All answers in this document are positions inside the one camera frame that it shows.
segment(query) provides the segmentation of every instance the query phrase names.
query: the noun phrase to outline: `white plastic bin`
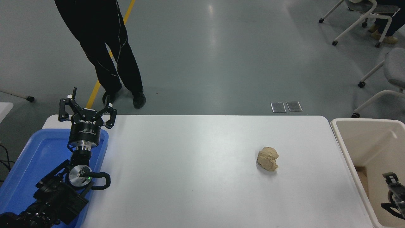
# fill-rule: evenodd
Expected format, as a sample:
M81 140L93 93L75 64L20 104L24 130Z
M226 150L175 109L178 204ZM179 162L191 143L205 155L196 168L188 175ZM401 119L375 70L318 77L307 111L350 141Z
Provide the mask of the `white plastic bin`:
M397 120L351 118L334 119L331 125L374 227L405 228L405 220L380 206L389 202L383 173L396 173L405 185L405 125ZM367 170L368 197L355 166Z

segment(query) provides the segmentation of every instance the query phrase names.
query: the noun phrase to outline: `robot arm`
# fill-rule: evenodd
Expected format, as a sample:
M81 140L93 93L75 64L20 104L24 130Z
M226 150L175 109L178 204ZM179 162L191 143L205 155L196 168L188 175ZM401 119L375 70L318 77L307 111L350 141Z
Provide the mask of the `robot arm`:
M382 176L388 184L388 200L390 203L381 203L381 207L391 215L405 219L405 186L398 182L398 177L393 172L384 173Z
M108 129L114 126L117 110L111 104L97 112L81 108L75 101L76 88L73 94L60 100L59 121L70 120L68 149L72 152L70 160L65 160L35 187L36 201L27 209L16 215L6 212L0 215L0 227L4 228L50 228L60 222L69 224L86 206L88 200L85 195L90 190L104 190L111 184L111 178L105 172L92 172L89 167L91 148L98 146L101 127ZM65 111L69 105L73 115ZM104 124L101 118L105 113L110 119ZM105 178L104 186L94 186L93 178Z

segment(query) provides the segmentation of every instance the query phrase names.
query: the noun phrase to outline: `person's leg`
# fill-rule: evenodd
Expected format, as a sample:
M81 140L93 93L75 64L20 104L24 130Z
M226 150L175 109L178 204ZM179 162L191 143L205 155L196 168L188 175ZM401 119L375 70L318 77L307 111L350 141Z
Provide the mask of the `person's leg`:
M103 39L96 26L98 16L92 12L94 4L87 1L55 0L58 11L89 61L94 65L98 81L107 93L116 93L122 87Z
M392 22L391 22L391 25L388 28L388 31L386 34L387 37L390 37L400 27L402 27L405 24L405 1L403 1L403 0L377 0L377 3L384 4L384 5L396 5L400 8L400 10L395 15L390 14L390 16L392 17ZM378 32L380 34L382 34L385 29L385 26L387 25L387 20L377 19L376 24L380 25L380 27L378 28Z
M108 1L103 17L104 40L117 63L118 75L132 93L143 91L141 73L128 43L128 34L117 1Z

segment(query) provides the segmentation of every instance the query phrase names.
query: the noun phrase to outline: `blue tray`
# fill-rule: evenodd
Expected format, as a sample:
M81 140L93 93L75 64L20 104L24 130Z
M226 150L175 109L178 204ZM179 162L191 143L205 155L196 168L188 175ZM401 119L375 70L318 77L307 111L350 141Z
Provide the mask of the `blue tray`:
M0 213L13 212L18 215L35 202L36 183L64 160L70 159L72 153L66 147L69 134L70 129L42 129L31 136L0 188ZM100 143L92 149L90 159L93 172L100 171L107 141L108 133L101 130ZM92 193L87 193L85 198L90 200ZM88 204L69 226L61 222L53 227L79 228L86 217L87 208Z

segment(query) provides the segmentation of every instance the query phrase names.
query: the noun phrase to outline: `silver metal disc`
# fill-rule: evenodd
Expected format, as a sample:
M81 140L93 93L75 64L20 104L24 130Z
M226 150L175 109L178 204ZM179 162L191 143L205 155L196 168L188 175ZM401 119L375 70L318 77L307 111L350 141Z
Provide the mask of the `silver metal disc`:
M70 171L69 181L73 186L82 187L92 181L92 177L79 176L83 172L92 172L92 169L85 165L78 165Z

